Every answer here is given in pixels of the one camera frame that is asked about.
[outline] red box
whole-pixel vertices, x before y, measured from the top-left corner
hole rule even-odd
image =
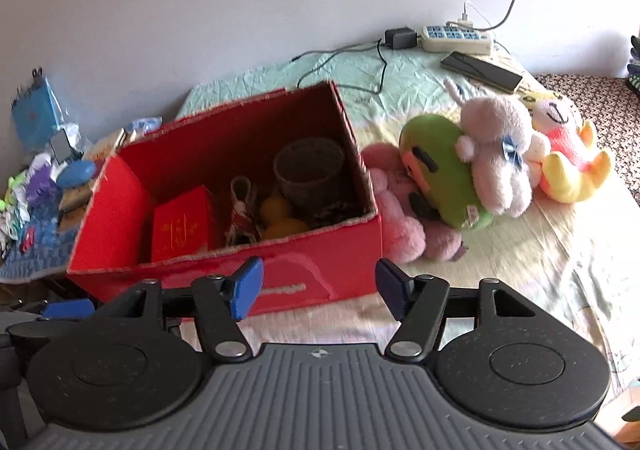
[[[204,185],[231,212],[229,186],[249,176],[260,189],[275,184],[273,159],[307,137],[338,141],[358,217],[287,239],[151,262],[156,206]],[[188,286],[206,274],[230,274],[247,257],[264,261],[264,287],[252,314],[375,292],[382,256],[380,217],[353,131],[333,84],[263,94],[173,122],[109,158],[71,255],[69,277],[106,301],[141,278]]]
[[[151,262],[211,252],[224,245],[225,233],[203,185],[156,208]]]

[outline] patterned carpet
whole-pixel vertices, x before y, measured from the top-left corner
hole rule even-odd
[[[624,78],[540,75],[547,89],[566,94],[596,125],[598,144],[616,153],[616,170],[640,205],[640,100]]]

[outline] silver screw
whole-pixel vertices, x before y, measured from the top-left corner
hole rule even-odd
[[[237,358],[246,352],[246,345],[241,342],[227,341],[216,345],[216,352],[227,358]]]
[[[417,356],[422,352],[422,347],[415,342],[410,342],[408,340],[403,340],[401,342],[396,342],[389,348],[393,354],[396,356],[404,356],[405,358],[411,358],[412,356]]]

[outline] blue checkered cloth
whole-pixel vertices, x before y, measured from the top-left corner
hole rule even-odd
[[[20,242],[12,246],[0,266],[0,284],[23,284],[66,270],[78,229],[57,233],[61,197],[62,191],[59,191],[31,209],[31,221],[22,234],[35,226],[34,244],[25,253],[20,252]]]

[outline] phone on bed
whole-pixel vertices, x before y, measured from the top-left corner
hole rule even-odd
[[[522,83],[522,76],[479,58],[454,51],[442,59],[440,64],[461,75],[466,75],[481,82],[514,93]]]

